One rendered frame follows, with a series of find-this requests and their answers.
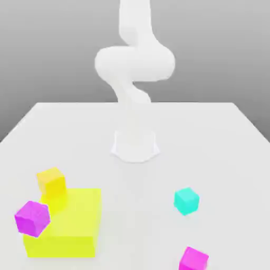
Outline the small cyan cube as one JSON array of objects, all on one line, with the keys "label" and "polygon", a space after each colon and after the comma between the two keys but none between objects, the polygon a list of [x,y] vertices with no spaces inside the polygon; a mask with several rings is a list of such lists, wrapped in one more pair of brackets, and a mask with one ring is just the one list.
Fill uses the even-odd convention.
[{"label": "small cyan cube", "polygon": [[173,205],[185,216],[198,209],[199,200],[199,195],[187,187],[175,192]]}]

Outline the small orange-yellow cube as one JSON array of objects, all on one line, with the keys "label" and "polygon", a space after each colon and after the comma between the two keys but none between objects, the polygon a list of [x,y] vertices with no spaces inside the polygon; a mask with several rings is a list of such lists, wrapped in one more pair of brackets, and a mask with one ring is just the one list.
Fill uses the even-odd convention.
[{"label": "small orange-yellow cube", "polygon": [[53,199],[66,194],[65,176],[57,167],[39,172],[36,176],[43,199]]}]

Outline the small magenta cube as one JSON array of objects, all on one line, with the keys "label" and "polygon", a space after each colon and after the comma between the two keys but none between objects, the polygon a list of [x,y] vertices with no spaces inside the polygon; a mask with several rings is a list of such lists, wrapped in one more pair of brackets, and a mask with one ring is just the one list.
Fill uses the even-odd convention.
[{"label": "small magenta cube", "polygon": [[206,270],[209,256],[192,247],[187,247],[178,270]]},{"label": "small magenta cube", "polygon": [[28,201],[14,217],[20,233],[36,238],[51,222],[48,205],[35,201]]}]

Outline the large yellow box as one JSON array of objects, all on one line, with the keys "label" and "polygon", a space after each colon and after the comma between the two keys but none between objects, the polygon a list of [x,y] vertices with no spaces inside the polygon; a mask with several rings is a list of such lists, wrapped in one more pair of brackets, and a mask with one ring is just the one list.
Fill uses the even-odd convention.
[{"label": "large yellow box", "polygon": [[41,196],[51,222],[39,237],[23,236],[31,258],[92,258],[96,254],[102,213],[100,188],[68,188],[57,197]]}]

